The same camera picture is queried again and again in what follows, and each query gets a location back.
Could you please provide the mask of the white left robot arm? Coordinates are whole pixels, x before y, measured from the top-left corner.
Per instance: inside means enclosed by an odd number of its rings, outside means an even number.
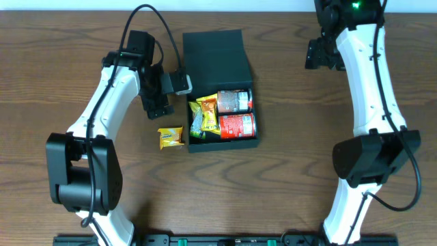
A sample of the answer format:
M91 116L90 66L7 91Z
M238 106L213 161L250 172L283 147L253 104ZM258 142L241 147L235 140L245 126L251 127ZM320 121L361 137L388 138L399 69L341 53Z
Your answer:
M101 78L79 119L46 141L50 196L95 232L98 245L131 245L135 226L119 206L123 178L115 139L131 102L139 96L149 119L171 113L162 93L163 72L153 52L110 52Z

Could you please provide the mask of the green yellow snack packet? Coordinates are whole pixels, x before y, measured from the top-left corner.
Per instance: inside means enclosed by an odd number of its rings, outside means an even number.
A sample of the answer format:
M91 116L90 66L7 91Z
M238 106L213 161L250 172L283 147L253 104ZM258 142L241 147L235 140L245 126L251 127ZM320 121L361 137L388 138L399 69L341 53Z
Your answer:
M201 110L201 106L198 102L189 102L188 104L193 113L193 122L190 127L190 136L196 137L198 139L205 139L206 134L201 129L202 121L203 121L203 113Z

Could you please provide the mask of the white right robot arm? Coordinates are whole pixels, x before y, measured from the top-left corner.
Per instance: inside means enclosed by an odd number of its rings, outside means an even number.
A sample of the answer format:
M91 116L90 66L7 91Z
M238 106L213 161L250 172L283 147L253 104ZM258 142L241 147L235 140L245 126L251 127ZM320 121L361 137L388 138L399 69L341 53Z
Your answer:
M305 67L326 66L348 76L352 98L353 138L333 148L339 182L332 208L312 245L396 245L394 236L363 236L370 204L389 177L411 162L421 144L398 107L385 53L385 1L315 0L321 27L308 45Z

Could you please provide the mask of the yellow almond biscuit packet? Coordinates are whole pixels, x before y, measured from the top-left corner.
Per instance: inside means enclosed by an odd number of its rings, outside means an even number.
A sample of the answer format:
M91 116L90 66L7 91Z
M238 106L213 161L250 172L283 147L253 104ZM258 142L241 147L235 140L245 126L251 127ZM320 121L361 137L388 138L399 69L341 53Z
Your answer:
M183 127L160 128L157 130L160 133L160 149L174 146L183 146L182 133Z

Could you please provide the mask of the black box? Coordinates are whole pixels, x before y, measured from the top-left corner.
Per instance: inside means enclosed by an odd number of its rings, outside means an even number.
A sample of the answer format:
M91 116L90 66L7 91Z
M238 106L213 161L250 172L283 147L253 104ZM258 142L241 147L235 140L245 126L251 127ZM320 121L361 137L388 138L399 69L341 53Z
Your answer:
M207 31L183 33L184 63L193 90L186 95L188 132L193 113L188 102L209 96L221 90L251 90L254 87L251 67L247 59L242 31ZM256 108L251 109L255 120L255 135L239 139L221 139L217 134L206 133L205 139L188 134L188 151L210 152L256 148L259 145Z

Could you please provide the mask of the red Pringles can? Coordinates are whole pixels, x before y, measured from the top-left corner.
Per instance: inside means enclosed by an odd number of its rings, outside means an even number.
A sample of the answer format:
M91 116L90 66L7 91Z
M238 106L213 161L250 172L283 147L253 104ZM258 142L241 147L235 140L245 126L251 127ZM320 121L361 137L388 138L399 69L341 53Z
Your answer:
M253 108L253 94L247 90L220 90L217 92L219 113L244 113Z
M256 134L255 117L252 113L222 115L218 117L221 139L242 139Z

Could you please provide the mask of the yellow peanut butter biscuit packet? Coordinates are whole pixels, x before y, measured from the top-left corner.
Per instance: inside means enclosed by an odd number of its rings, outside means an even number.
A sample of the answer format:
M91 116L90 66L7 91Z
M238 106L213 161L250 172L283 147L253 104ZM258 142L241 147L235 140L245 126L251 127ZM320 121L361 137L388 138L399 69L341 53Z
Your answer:
M202 111L201 130L219 135L219 123L216 116L217 94L197 98L196 102L199 103Z

